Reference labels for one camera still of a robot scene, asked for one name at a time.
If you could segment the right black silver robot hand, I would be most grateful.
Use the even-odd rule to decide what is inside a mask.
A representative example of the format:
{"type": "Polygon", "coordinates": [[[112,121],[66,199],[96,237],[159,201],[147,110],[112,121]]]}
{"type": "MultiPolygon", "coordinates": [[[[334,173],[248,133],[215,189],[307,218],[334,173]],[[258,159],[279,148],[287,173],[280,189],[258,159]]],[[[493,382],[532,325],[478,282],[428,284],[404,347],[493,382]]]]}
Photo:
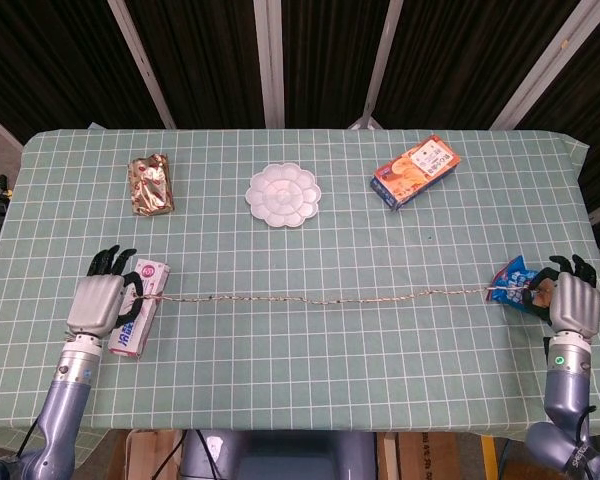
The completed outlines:
{"type": "Polygon", "coordinates": [[[522,291],[525,310],[545,321],[554,332],[575,332],[588,343],[598,334],[600,292],[597,272],[577,254],[552,255],[559,269],[545,267],[522,291]]]}

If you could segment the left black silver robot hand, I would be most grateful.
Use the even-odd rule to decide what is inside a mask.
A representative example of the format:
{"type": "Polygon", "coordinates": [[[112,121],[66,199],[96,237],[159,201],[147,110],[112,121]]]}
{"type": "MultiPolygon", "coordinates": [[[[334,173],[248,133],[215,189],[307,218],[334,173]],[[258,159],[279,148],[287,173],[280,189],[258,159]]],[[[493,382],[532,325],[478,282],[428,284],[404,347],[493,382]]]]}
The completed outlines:
{"type": "Polygon", "coordinates": [[[86,276],[77,285],[69,316],[72,335],[87,334],[104,338],[114,329],[133,322],[141,311],[144,287],[136,271],[124,273],[135,248],[119,252],[120,246],[98,252],[86,276]]]}

